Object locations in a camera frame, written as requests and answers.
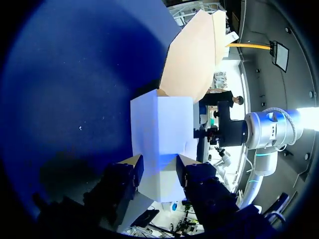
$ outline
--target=black shirt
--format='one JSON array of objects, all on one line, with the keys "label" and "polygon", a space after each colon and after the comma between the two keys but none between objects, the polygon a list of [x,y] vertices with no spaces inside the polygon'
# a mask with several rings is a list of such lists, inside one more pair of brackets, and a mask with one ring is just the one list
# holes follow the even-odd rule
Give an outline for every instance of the black shirt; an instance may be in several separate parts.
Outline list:
[{"label": "black shirt", "polygon": [[204,98],[199,101],[199,103],[206,106],[216,106],[220,101],[228,101],[229,107],[233,108],[234,102],[231,91],[206,94]]}]

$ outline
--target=person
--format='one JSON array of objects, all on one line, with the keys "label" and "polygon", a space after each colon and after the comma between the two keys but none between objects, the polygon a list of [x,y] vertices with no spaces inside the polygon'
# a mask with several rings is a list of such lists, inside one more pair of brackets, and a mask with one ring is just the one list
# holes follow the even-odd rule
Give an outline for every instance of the person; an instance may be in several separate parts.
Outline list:
[{"label": "person", "polygon": [[233,108],[234,103],[239,105],[244,104],[244,98],[242,96],[234,97],[231,91],[223,89],[211,89],[207,91],[207,94],[199,101],[202,106],[216,106],[220,101],[228,101],[229,107]]}]

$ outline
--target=yellow cable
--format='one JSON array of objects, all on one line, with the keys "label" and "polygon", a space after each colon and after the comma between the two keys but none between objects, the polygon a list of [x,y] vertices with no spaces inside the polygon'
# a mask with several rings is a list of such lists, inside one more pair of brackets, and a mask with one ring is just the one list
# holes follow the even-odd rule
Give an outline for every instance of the yellow cable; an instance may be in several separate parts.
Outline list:
[{"label": "yellow cable", "polygon": [[230,43],[227,46],[230,46],[230,47],[250,47],[250,48],[259,48],[259,49],[264,49],[264,50],[270,50],[270,46],[248,44],[248,43]]}]

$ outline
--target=blue tablecloth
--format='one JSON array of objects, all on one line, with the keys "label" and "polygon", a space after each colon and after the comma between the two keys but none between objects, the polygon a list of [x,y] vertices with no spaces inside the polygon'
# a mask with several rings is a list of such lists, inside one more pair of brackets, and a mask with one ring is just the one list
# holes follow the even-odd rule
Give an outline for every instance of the blue tablecloth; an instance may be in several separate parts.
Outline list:
[{"label": "blue tablecloth", "polygon": [[132,156],[130,99],[160,78],[178,32],[161,0],[47,0],[30,16],[0,109],[5,170],[29,212],[34,192],[80,202],[109,162]]}]

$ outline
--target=tan cardboard flap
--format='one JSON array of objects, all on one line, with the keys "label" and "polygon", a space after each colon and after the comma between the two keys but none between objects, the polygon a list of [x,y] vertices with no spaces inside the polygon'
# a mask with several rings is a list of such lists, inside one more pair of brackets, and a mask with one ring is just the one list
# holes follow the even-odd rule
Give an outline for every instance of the tan cardboard flap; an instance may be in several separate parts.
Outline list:
[{"label": "tan cardboard flap", "polygon": [[189,96],[197,102],[207,92],[225,47],[226,15],[220,12],[211,16],[200,10],[170,44],[159,85],[168,96]]},{"label": "tan cardboard flap", "polygon": [[218,65],[224,57],[226,46],[226,13],[217,11],[211,15],[215,32],[215,65]]}]

